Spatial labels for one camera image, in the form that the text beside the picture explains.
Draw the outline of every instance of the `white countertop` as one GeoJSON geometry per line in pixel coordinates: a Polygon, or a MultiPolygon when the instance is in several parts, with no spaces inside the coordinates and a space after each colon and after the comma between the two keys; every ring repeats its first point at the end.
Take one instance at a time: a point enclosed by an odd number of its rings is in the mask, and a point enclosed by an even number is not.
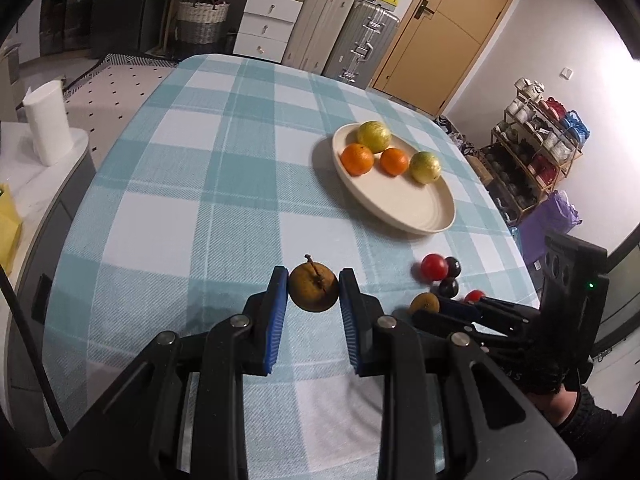
{"type": "MultiPolygon", "coordinates": [[[[51,206],[69,176],[87,153],[89,137],[84,130],[71,128],[73,149],[54,166],[43,166],[33,151],[31,130],[25,123],[0,124],[0,182],[8,184],[18,215],[22,218],[22,235],[9,281],[16,288],[24,264],[51,206]]],[[[9,306],[0,294],[0,403],[9,416],[6,403],[6,346],[10,326],[9,306]]]]}

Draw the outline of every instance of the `table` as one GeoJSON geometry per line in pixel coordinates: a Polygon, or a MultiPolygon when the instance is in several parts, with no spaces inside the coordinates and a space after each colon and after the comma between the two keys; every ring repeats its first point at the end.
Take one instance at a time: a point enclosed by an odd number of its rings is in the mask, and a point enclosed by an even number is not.
{"type": "MultiPolygon", "coordinates": [[[[460,289],[537,298],[500,214],[462,154],[427,117],[295,69],[219,55],[182,62],[135,115],[90,187],[49,300],[47,371],[75,423],[161,330],[203,332],[304,254],[352,267],[387,313],[424,291],[425,254],[462,262],[460,289]],[[456,200],[448,231],[382,224],[338,179],[330,139],[383,120],[437,152],[456,200]]],[[[278,363],[247,377],[250,477],[375,478],[380,382],[354,376],[340,309],[289,304],[278,363]]]]}

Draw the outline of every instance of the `red ball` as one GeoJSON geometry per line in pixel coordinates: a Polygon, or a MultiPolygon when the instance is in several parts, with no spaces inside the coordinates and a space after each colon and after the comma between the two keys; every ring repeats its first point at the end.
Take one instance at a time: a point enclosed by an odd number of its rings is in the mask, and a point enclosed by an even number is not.
{"type": "Polygon", "coordinates": [[[465,296],[465,303],[475,303],[480,301],[480,298],[484,298],[486,294],[482,290],[472,290],[465,296]]]}
{"type": "Polygon", "coordinates": [[[420,264],[422,275],[432,282],[444,280],[449,273],[449,264],[439,254],[427,254],[420,264]]]}

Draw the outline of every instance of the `suitcase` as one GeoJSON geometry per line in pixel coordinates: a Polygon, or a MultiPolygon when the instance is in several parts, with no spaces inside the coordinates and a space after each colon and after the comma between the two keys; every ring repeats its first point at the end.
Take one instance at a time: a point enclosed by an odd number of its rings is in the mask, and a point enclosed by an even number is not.
{"type": "Polygon", "coordinates": [[[321,74],[354,0],[305,0],[282,64],[321,74]]]}
{"type": "Polygon", "coordinates": [[[398,24],[399,19],[388,10],[356,1],[329,56],[324,76],[365,89],[398,24]]]}

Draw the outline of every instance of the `wooden door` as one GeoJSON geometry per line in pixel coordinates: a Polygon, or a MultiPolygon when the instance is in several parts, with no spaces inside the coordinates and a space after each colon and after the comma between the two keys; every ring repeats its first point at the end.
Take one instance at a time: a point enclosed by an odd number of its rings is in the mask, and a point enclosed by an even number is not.
{"type": "Polygon", "coordinates": [[[422,0],[374,87],[437,114],[510,0],[422,0]]]}

